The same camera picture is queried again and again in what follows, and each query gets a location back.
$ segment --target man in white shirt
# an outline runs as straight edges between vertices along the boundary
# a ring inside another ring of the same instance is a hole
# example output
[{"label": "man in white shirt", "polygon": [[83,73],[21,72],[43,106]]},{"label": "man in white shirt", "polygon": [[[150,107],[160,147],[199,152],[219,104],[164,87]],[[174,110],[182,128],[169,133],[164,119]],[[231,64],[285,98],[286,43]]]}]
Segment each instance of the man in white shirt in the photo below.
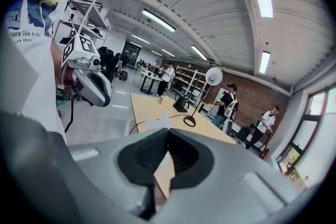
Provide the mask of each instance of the man in white shirt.
[{"label": "man in white shirt", "polygon": [[168,63],[168,68],[166,70],[163,70],[163,76],[162,76],[162,81],[160,82],[158,86],[158,93],[156,94],[157,96],[161,96],[164,93],[164,89],[167,87],[171,76],[174,74],[174,64],[172,62]]},{"label": "man in white shirt", "polygon": [[7,66],[1,77],[0,109],[34,119],[64,139],[55,84],[62,53],[51,37],[51,28],[62,17],[67,1],[12,0],[1,28],[6,57],[0,65]]},{"label": "man in white shirt", "polygon": [[259,124],[256,127],[256,130],[254,131],[254,134],[251,138],[251,141],[246,143],[243,147],[246,148],[247,150],[257,143],[261,137],[264,135],[264,133],[269,130],[272,132],[271,127],[274,125],[275,122],[275,115],[280,112],[280,106],[276,105],[271,111],[267,111]]}]

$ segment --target white t-shirt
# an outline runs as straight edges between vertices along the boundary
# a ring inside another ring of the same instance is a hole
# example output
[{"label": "white t-shirt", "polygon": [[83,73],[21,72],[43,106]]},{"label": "white t-shirt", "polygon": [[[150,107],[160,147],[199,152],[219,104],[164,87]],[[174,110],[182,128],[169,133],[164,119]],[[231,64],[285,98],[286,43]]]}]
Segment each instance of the white t-shirt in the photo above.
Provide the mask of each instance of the white t-shirt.
[{"label": "white t-shirt", "polygon": [[12,72],[11,76],[30,77],[30,82],[23,86],[26,93],[21,104],[15,100],[15,96],[7,96],[9,100],[5,110],[32,118],[46,130],[58,132],[64,138],[64,129],[56,109],[56,84],[50,44],[51,25],[62,17],[67,1],[13,0],[4,18],[13,41],[11,45],[16,46],[15,51],[31,67],[29,70],[8,70]]},{"label": "white t-shirt", "polygon": [[262,117],[266,122],[265,124],[262,123],[262,121],[259,122],[258,129],[262,132],[266,132],[266,127],[270,127],[271,125],[274,125],[275,122],[275,116],[271,115],[270,111],[267,111],[264,116]]},{"label": "white t-shirt", "polygon": [[163,72],[162,80],[169,82],[170,77],[174,73],[174,68],[167,68],[169,75],[166,72]]}]

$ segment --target brick wall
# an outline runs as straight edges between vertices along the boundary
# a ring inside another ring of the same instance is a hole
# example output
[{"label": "brick wall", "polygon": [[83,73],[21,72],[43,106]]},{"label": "brick wall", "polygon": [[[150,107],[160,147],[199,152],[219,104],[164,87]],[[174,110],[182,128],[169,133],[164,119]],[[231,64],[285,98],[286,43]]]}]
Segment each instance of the brick wall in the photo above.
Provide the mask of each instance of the brick wall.
[{"label": "brick wall", "polygon": [[[167,62],[167,60],[163,60],[162,64],[166,65]],[[191,63],[178,61],[172,62],[175,64],[175,68],[177,65],[179,65],[180,67],[191,70],[197,69],[201,73],[206,73],[209,69],[207,67],[194,65]],[[289,97],[256,81],[223,72],[223,79],[221,83],[216,86],[211,86],[205,101],[213,103],[220,88],[227,89],[226,84],[228,83],[234,83],[238,86],[236,96],[239,102],[239,109],[235,123],[239,126],[249,125],[255,121],[260,116],[260,114],[267,110],[271,110],[274,105],[278,104],[281,107],[281,112],[276,115],[276,122],[272,128],[273,132],[275,133],[287,109]]]}]

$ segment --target gray floor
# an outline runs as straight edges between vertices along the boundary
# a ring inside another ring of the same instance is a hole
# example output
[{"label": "gray floor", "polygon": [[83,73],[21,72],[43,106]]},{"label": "gray floor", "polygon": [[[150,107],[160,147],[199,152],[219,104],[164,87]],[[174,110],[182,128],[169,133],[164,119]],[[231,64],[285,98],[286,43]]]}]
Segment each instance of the gray floor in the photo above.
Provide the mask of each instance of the gray floor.
[{"label": "gray floor", "polygon": [[[131,68],[124,70],[128,73],[128,79],[127,81],[121,81],[117,78],[113,80],[112,99],[107,107],[100,108],[90,106],[85,101],[75,101],[74,121],[66,133],[68,145],[100,142],[129,135],[135,126],[130,94],[146,94],[140,91],[143,77],[139,77],[139,73],[136,73]],[[146,80],[146,88],[149,87],[150,82],[150,80]],[[155,81],[152,88],[152,96],[156,98],[158,98],[156,96],[158,85],[159,82]],[[174,91],[167,90],[165,94],[172,99],[175,98]],[[61,112],[61,119],[65,128],[70,121],[70,102],[67,102],[62,107],[58,107],[58,110]],[[201,114],[211,121],[206,116],[205,111],[202,111]],[[132,131],[133,133],[137,133],[137,128]]]}]

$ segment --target man in black jacket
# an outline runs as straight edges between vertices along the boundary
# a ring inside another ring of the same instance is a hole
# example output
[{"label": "man in black jacket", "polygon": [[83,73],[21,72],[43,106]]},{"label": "man in black jacket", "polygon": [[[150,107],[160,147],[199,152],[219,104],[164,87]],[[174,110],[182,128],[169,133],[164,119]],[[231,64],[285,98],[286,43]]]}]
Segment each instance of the man in black jacket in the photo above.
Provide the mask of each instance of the man in black jacket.
[{"label": "man in black jacket", "polygon": [[216,116],[213,118],[212,123],[217,127],[221,126],[226,120],[227,117],[224,116],[225,109],[231,104],[233,100],[236,100],[236,91],[238,89],[235,84],[227,84],[228,91],[223,95],[220,99],[220,102],[215,102],[215,105],[218,105],[218,112]]}]

